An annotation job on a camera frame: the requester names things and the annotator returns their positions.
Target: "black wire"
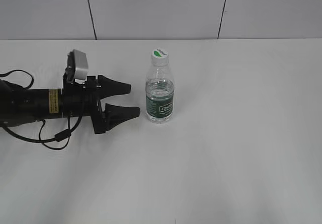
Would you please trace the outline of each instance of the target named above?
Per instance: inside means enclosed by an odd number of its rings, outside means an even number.
[[[7,76],[9,76],[11,73],[16,72],[16,71],[21,71],[21,72],[26,73],[27,75],[29,75],[29,76],[31,77],[31,82],[30,82],[30,84],[29,84],[29,85],[27,85],[26,87],[22,87],[22,89],[27,90],[27,89],[31,88],[31,87],[32,87],[32,85],[34,84],[34,77],[33,77],[30,73],[28,73],[28,72],[26,72],[26,71],[24,71],[24,70],[22,70],[22,69],[14,69],[14,70],[12,70],[12,71],[10,71],[10,72],[4,73],[4,74],[0,74],[0,77],[7,77]]]
[[[55,138],[50,138],[50,139],[44,139],[44,140],[38,140],[38,139],[32,139],[32,138],[27,138],[23,137],[21,135],[16,134],[15,132],[12,132],[7,126],[3,125],[2,128],[4,131],[6,131],[8,134],[10,134],[12,137],[18,138],[22,141],[26,142],[33,142],[33,143],[43,143],[43,142],[54,142],[56,141]]]
[[[82,118],[83,118],[83,114],[84,114],[84,107],[85,107],[85,101],[84,98],[82,100],[82,109],[80,111],[80,114],[78,116],[77,122],[75,123],[74,127],[72,127],[72,129],[70,129],[70,133],[74,132],[75,129],[79,126]],[[56,141],[55,138],[50,138],[50,139],[44,139],[44,140],[39,140],[39,139],[32,139],[32,138],[27,138],[27,137],[23,137],[21,135],[16,134],[15,132],[11,131],[7,126],[5,126],[4,124],[2,125],[2,128],[11,136],[18,138],[22,141],[26,141],[26,142],[33,142],[33,143],[49,143],[49,142],[54,142]]]
[[[46,120],[42,120],[43,124],[39,130],[39,140],[41,140],[41,131],[42,129],[44,128],[45,124],[46,124]],[[70,116],[67,117],[67,122],[68,122],[68,130],[70,130]],[[47,144],[45,144],[44,142],[42,142],[41,144],[44,145],[45,147],[51,149],[51,150],[63,150],[64,148],[67,147],[68,143],[69,143],[69,140],[70,140],[70,136],[68,137],[68,140],[66,142],[66,144],[62,147],[51,147],[51,146],[48,146]]]

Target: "white bottle cap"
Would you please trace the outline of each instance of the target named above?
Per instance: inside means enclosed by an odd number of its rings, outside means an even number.
[[[169,53],[164,49],[155,49],[152,52],[152,64],[156,66],[165,66],[169,63]]]

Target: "green logo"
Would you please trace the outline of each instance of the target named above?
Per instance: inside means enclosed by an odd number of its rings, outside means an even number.
[[[162,57],[162,55],[160,55],[160,53],[157,52],[156,50],[154,51],[154,55],[157,56],[157,57]]]

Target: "white tabletop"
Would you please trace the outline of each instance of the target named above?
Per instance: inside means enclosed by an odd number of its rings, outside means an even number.
[[[145,116],[155,47],[175,77],[163,125]],[[89,75],[132,84],[103,102],[141,116],[106,135],[86,117],[59,152],[1,129],[0,223],[322,223],[322,39],[0,41],[0,72],[61,88],[74,48]],[[40,125],[14,131],[37,138]],[[50,120],[43,137],[65,128]]]

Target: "water bottle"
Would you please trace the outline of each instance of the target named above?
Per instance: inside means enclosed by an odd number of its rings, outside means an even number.
[[[151,122],[164,123],[171,118],[174,90],[169,54],[164,49],[155,49],[145,82],[146,112]]]

